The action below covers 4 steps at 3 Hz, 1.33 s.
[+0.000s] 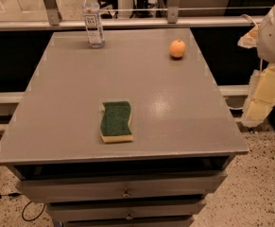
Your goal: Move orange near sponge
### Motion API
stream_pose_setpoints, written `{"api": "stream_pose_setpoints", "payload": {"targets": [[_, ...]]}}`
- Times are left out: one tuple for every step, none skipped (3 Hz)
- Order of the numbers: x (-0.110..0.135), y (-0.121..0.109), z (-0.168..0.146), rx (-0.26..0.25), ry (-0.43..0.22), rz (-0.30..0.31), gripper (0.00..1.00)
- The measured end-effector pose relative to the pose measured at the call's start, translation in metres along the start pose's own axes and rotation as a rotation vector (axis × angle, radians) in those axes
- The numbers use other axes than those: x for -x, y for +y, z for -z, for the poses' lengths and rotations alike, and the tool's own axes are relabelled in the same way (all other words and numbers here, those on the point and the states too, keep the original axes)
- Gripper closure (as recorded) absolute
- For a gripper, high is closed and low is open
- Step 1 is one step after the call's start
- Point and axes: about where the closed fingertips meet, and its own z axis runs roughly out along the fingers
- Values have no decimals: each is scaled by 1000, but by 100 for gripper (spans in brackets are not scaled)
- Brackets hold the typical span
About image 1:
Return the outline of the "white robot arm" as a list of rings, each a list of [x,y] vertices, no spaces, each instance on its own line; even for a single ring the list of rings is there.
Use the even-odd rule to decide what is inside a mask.
[[[249,80],[249,94],[243,106],[241,122],[254,128],[263,123],[275,107],[275,5],[260,25],[255,25],[237,43],[240,47],[257,49],[267,68],[254,70]]]

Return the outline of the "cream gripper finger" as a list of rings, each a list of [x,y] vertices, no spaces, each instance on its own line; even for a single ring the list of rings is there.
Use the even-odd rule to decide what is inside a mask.
[[[254,26],[249,32],[242,36],[237,45],[244,48],[254,48],[257,46],[258,31],[260,26]]]
[[[249,94],[244,102],[241,122],[254,128],[263,123],[275,107],[275,63],[262,72],[255,70],[249,81]]]

